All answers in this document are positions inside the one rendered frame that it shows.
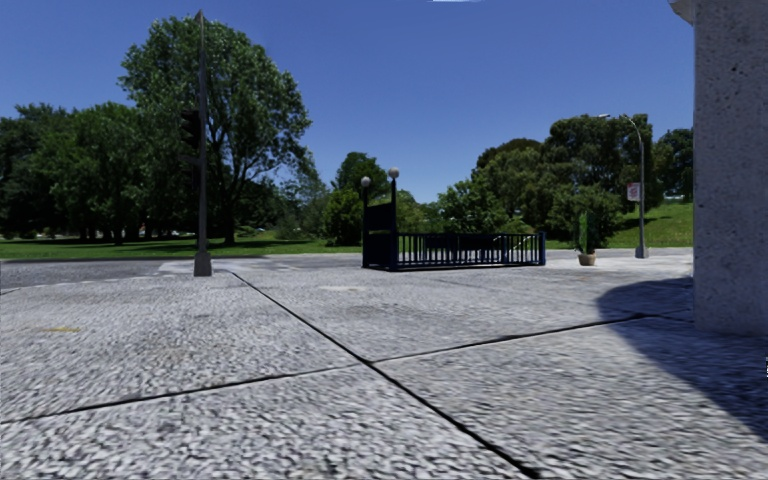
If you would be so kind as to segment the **potted green plant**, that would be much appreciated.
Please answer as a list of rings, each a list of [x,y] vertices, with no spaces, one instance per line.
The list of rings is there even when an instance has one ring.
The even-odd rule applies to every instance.
[[[596,249],[599,243],[597,217],[590,211],[583,211],[578,218],[576,231],[576,251],[581,266],[594,266]]]

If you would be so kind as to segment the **pale concrete building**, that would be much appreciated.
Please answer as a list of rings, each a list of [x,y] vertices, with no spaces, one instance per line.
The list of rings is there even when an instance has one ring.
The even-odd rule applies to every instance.
[[[768,336],[768,0],[668,3],[694,36],[694,322]]]

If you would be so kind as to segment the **trees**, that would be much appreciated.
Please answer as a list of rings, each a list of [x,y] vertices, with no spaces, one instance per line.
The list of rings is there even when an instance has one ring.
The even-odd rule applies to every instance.
[[[692,242],[693,131],[659,138],[647,115],[629,116],[645,148],[647,248]],[[486,149],[468,178],[419,204],[398,195],[408,233],[535,233],[574,244],[579,215],[597,217],[598,247],[639,242],[639,148],[632,125],[609,114],[554,122],[547,138],[516,138]]]
[[[369,197],[389,196],[376,159],[351,152],[325,183],[303,137],[311,121],[298,84],[243,32],[205,21],[208,231],[230,245],[241,230],[333,245],[360,240]],[[198,107],[199,27],[155,21],[123,60],[128,96],[81,110],[49,104],[0,117],[0,236],[69,232],[114,243],[194,229],[199,176],[186,160],[182,113]]]

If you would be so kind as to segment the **traffic light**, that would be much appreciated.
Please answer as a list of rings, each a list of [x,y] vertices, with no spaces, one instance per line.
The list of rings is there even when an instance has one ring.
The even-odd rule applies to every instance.
[[[206,53],[205,53],[205,17],[200,9],[195,15],[199,27],[199,64],[198,64],[198,107],[195,112],[182,113],[183,130],[188,134],[186,143],[197,151],[197,159],[186,160],[197,168],[199,176],[199,205],[198,205],[198,239],[197,251],[194,256],[193,276],[210,277],[212,275],[211,255],[207,251],[207,158],[206,158],[206,126],[207,126],[207,87],[206,87]]]

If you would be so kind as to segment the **dark stairway railing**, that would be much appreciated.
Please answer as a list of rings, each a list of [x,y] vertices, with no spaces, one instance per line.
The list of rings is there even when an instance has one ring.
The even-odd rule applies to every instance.
[[[386,271],[428,270],[477,266],[543,266],[546,234],[400,233],[396,219],[396,179],[390,169],[391,201],[369,204],[371,179],[361,181],[362,266]]]

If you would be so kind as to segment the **grey street lamp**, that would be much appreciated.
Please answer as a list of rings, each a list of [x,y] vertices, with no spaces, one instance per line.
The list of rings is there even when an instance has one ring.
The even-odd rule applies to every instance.
[[[623,119],[627,122],[629,122],[638,139],[638,148],[639,148],[639,172],[640,172],[640,181],[639,181],[639,187],[638,187],[638,202],[639,202],[639,242],[638,246],[635,249],[635,257],[638,259],[647,259],[650,254],[649,250],[646,245],[646,235],[645,235],[645,148],[644,148],[644,142],[642,139],[642,134],[640,132],[639,127],[637,124],[625,113],[622,113],[619,115],[620,119]]]

